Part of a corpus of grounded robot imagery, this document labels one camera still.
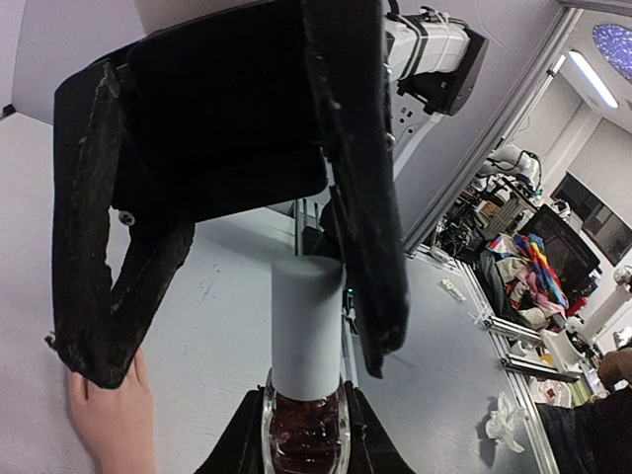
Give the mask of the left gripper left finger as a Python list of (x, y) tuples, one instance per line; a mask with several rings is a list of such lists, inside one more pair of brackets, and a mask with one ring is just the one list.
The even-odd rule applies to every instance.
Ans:
[(260, 474), (264, 472), (261, 427), (264, 388), (244, 396), (229, 424), (196, 474)]

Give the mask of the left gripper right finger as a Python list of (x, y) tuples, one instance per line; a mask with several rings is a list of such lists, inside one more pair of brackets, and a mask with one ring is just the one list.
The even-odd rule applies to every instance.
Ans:
[(395, 447), (363, 392), (350, 381), (345, 382), (344, 388), (351, 433), (348, 473), (414, 474), (415, 471)]

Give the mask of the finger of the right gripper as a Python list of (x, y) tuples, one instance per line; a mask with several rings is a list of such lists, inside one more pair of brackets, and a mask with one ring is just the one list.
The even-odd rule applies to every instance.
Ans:
[(47, 343), (104, 389), (121, 386), (195, 234), (135, 104), (109, 61), (73, 74), (54, 95)]
[(402, 228), (389, 142), (390, 99), (383, 5), (303, 1), (306, 64), (323, 151), (332, 166), (331, 203), (355, 293), (366, 371), (402, 348), (410, 313)]

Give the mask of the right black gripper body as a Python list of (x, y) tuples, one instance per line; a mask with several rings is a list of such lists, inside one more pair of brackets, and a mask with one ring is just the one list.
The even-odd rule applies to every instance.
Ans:
[(258, 1), (159, 31), (70, 75), (53, 107), (54, 211), (205, 221), (328, 182), (300, 4)]

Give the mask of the red nail polish bottle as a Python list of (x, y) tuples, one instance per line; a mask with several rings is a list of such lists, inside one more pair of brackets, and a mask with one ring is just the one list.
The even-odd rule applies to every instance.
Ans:
[(263, 392), (261, 446), (265, 473), (346, 473), (352, 434), (344, 378), (324, 398), (295, 400), (277, 389), (271, 369)]

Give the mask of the white nail polish cap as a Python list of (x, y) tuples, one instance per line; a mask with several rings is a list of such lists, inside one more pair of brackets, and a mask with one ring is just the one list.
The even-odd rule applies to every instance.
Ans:
[(342, 264), (292, 256), (272, 266), (272, 385), (301, 402), (327, 398), (340, 385)]

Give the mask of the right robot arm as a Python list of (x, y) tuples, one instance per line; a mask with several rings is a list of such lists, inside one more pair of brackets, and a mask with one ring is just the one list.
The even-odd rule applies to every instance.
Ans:
[(54, 94), (48, 345), (121, 385), (196, 225), (328, 191), (367, 371), (410, 311), (390, 117), (452, 116), (488, 46), (395, 2), (256, 1), (194, 14), (103, 55)]

